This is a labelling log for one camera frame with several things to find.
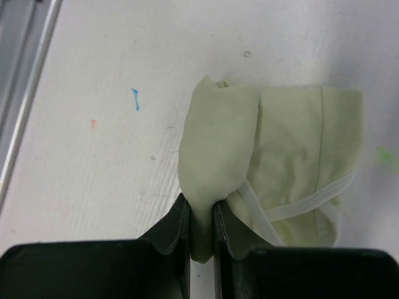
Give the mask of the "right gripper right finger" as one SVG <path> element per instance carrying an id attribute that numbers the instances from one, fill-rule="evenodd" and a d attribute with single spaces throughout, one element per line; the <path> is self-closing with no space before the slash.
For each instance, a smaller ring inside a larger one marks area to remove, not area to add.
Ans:
<path id="1" fill-rule="evenodd" d="M 398 298 L 398 264 L 372 249 L 273 247 L 213 207 L 216 298 Z"/>

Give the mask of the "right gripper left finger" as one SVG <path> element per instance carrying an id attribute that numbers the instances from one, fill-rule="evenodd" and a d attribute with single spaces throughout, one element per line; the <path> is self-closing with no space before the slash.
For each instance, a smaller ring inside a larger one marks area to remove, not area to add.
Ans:
<path id="1" fill-rule="evenodd" d="M 137 239 L 13 246 L 1 256 L 1 297 L 188 298 L 189 221 L 178 196 Z"/>

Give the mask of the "pale green underwear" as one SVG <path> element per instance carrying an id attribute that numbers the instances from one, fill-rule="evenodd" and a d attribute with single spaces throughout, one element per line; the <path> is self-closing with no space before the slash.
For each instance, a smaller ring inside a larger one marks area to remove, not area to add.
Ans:
<path id="1" fill-rule="evenodd" d="M 360 90 L 203 78 L 178 151 L 180 188 L 192 210 L 192 259 L 213 255 L 219 201 L 272 246 L 334 246 L 340 195 L 355 178 L 362 143 Z"/>

